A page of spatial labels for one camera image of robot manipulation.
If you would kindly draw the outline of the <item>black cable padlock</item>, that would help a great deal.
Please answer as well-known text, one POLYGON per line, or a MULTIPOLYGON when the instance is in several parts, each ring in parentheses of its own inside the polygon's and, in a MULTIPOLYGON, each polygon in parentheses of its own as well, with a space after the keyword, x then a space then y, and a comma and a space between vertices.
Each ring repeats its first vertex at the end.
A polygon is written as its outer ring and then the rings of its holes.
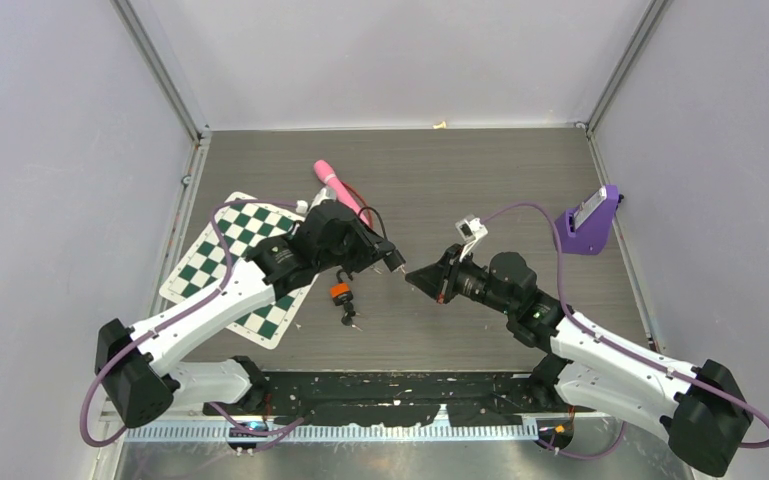
MULTIPOLYGON (((387 230, 386 230, 386 224, 385 224, 385 222, 383 220, 383 217, 381 216, 380 212, 377 209, 375 209, 374 207, 372 207, 372 206, 366 207, 366 210, 368 210, 373 215, 373 217, 377 220, 377 222, 378 222, 378 226, 380 227, 380 233, 378 234, 378 236, 380 237, 380 239, 387 239, 387 240, 389 240, 389 236, 388 236, 387 230)), ((398 273, 401 273, 401 274, 405 274, 406 273, 405 264, 406 264, 406 260, 404 258, 404 271, 395 271, 395 272, 398 272, 398 273)))

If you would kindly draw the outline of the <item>orange black padlock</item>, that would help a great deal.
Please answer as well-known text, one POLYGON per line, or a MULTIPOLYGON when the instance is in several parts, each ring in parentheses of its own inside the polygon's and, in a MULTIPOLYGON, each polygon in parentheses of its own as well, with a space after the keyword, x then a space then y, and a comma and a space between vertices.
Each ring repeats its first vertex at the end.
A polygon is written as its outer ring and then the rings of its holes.
POLYGON ((354 299, 353 292, 347 282, 352 280, 353 275, 340 269, 335 274, 336 284, 330 288, 330 296, 335 306, 344 306, 351 303, 354 299))

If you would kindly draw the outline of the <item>black headed keys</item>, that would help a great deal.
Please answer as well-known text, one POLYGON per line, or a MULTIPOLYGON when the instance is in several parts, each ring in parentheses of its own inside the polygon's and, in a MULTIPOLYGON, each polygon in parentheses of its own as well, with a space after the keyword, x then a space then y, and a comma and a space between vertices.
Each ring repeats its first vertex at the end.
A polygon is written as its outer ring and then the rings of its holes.
POLYGON ((354 319, 357 316, 358 312, 356 311, 355 306, 352 302, 346 302, 342 305, 343 308, 343 315, 341 317, 341 323, 344 326, 353 328, 355 330, 361 331, 361 328, 356 325, 354 319))

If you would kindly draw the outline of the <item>red cable padlock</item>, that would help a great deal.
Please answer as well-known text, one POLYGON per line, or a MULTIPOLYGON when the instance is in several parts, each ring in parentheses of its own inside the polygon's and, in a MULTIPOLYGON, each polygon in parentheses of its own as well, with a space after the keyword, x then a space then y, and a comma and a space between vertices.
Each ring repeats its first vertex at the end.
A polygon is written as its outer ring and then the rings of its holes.
POLYGON ((355 204, 354 210, 360 215, 360 217, 368 226, 373 227, 374 218, 373 215, 368 210, 366 210, 366 207, 368 207, 366 200, 348 183, 342 181, 341 184, 346 190, 349 198, 355 204))

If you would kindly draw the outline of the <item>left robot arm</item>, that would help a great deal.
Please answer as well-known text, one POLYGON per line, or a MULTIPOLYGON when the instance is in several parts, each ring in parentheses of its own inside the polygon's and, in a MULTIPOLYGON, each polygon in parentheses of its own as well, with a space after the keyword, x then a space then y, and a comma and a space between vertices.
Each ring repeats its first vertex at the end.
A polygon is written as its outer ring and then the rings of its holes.
POLYGON ((258 412, 267 389, 252 361, 187 363, 185 357, 322 272, 356 274, 378 262, 396 271, 405 263, 392 241, 336 200, 314 206, 288 232, 258 241, 238 259, 223 253, 223 276, 184 301, 130 326, 114 318, 100 327, 90 389, 103 389, 126 428, 145 426, 184 404, 219 402, 244 414, 258 412))

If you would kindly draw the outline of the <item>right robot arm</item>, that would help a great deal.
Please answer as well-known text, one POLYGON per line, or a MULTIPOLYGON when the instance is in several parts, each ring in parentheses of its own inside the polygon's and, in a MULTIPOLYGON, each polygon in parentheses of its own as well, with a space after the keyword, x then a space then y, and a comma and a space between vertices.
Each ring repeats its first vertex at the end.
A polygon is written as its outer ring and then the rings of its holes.
POLYGON ((405 279, 439 304, 462 296, 504 314, 517 341, 545 352, 530 385, 537 406, 606 413, 664 441, 690 467, 726 474, 754 419, 726 366, 672 359, 598 326, 541 290, 516 252, 479 266, 460 250, 452 245, 405 279))

